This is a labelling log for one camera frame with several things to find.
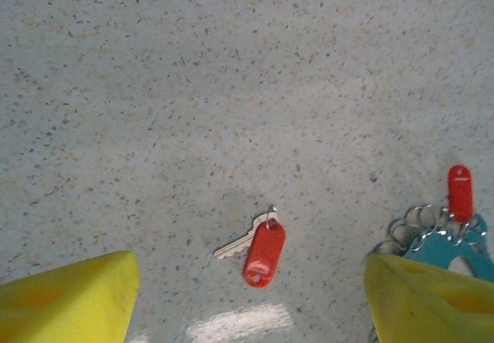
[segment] yellow object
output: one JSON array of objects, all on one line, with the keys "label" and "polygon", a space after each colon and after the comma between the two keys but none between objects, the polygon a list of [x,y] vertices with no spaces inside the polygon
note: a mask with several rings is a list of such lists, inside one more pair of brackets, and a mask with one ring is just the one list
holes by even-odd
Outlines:
[{"label": "yellow object", "polygon": [[380,343],[494,342],[492,283],[374,254],[364,285]]},{"label": "yellow object", "polygon": [[138,289],[132,252],[0,285],[0,342],[123,343]]}]

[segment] key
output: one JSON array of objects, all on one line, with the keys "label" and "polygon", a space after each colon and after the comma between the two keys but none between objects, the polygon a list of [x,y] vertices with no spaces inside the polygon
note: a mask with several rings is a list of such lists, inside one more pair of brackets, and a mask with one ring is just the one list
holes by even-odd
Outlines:
[{"label": "key", "polygon": [[252,228],[247,233],[247,235],[241,237],[240,239],[228,245],[223,246],[222,248],[219,248],[213,253],[213,257],[222,260],[223,258],[226,258],[227,256],[232,256],[233,254],[239,252],[240,250],[243,250],[244,248],[250,246],[252,244],[252,239],[254,238],[255,231],[257,230],[259,225],[265,223],[268,218],[269,220],[274,219],[275,221],[279,222],[278,215],[273,209],[267,213],[255,217],[254,220],[252,221]]}]

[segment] red tag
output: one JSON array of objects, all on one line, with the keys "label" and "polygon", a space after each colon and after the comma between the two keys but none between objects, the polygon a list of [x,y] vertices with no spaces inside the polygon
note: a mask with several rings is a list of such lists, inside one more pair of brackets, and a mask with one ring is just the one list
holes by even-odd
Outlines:
[{"label": "red tag", "polygon": [[473,182],[472,174],[463,165],[455,165],[448,174],[449,211],[456,222],[466,223],[472,219]]},{"label": "red tag", "polygon": [[244,266],[244,279],[251,287],[265,287],[275,276],[279,256],[285,243],[285,230],[270,219],[255,231]]}]

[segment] terrazzo floor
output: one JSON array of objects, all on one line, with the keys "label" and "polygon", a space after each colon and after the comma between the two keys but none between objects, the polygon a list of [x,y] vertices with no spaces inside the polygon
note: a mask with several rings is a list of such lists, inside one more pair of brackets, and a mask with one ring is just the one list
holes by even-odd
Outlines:
[{"label": "terrazzo floor", "polygon": [[[475,176],[494,0],[0,0],[0,282],[139,259],[127,342],[363,342],[364,256]],[[265,289],[212,252],[279,208]],[[489,236],[490,249],[493,241]]]}]

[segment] metal ring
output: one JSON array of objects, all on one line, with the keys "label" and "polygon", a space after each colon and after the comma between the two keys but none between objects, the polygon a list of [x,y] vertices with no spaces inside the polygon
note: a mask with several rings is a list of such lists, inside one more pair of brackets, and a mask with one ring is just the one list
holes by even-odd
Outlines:
[{"label": "metal ring", "polygon": [[[404,221],[405,221],[407,224],[409,224],[410,226],[415,225],[415,224],[410,223],[410,221],[408,221],[408,217],[410,216],[410,213],[412,213],[412,212],[413,212],[413,211],[415,211],[415,210],[416,210],[416,211],[420,211],[420,210],[422,209],[422,207],[423,207],[423,205],[422,205],[422,206],[412,206],[411,208],[408,208],[408,210],[405,212],[405,214],[404,214],[404,216],[403,216]],[[419,214],[419,213],[417,213],[417,219],[418,219],[419,224],[421,224],[421,223],[420,223],[420,219],[418,218],[418,214]]]},{"label": "metal ring", "polygon": [[269,226],[269,214],[271,212],[276,212],[277,210],[278,210],[278,208],[276,208],[273,204],[269,206],[268,212],[266,213],[266,228],[267,229],[271,229],[271,227]]},{"label": "metal ring", "polygon": [[419,210],[418,210],[418,213],[417,213],[417,220],[418,220],[418,223],[420,224],[420,227],[422,229],[427,229],[427,227],[425,227],[425,224],[422,222],[422,212],[424,211],[425,208],[431,208],[432,205],[430,204],[427,204],[427,205],[423,205]]},{"label": "metal ring", "polygon": [[451,213],[448,208],[443,206],[439,212],[439,216],[435,220],[434,232],[438,235],[448,235],[448,225],[451,221]]},{"label": "metal ring", "polygon": [[425,239],[427,238],[427,234],[426,233],[422,233],[421,237],[419,238],[420,240],[418,241],[417,245],[415,246],[415,248],[410,248],[410,250],[412,252],[416,252],[418,250],[420,250],[420,248],[422,248],[422,246],[424,245],[424,242],[425,242]]},{"label": "metal ring", "polygon": [[406,223],[403,219],[393,219],[386,230],[386,237],[399,245],[406,252],[413,243],[415,237],[422,232],[422,229],[416,225]]}]

